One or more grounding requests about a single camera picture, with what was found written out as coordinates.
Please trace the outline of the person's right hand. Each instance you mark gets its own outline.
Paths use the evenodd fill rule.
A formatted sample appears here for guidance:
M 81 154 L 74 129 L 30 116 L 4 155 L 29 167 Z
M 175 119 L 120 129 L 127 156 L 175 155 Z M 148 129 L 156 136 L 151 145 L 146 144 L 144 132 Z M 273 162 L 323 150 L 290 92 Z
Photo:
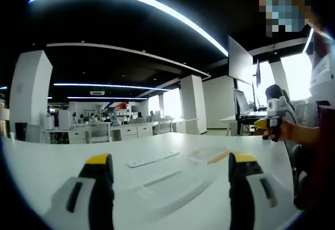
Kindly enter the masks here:
M 292 124 L 283 120 L 280 126 L 268 128 L 266 133 L 269 138 L 274 141 L 294 141 L 303 143 L 304 127 L 298 124 Z

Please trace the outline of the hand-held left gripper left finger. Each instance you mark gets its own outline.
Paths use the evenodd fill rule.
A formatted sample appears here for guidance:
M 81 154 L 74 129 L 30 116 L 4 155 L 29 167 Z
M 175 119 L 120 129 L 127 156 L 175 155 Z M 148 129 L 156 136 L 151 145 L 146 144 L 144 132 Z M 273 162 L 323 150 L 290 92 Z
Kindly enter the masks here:
M 111 155 L 89 158 L 52 195 L 45 221 L 51 229 L 113 229 L 113 183 Z

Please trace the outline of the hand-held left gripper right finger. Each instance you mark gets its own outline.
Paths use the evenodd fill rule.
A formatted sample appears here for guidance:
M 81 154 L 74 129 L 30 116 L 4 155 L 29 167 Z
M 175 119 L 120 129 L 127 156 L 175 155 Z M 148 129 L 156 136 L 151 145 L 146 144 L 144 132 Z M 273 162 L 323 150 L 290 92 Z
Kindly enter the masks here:
M 300 215 L 293 194 L 256 159 L 229 154 L 230 229 L 286 229 Z

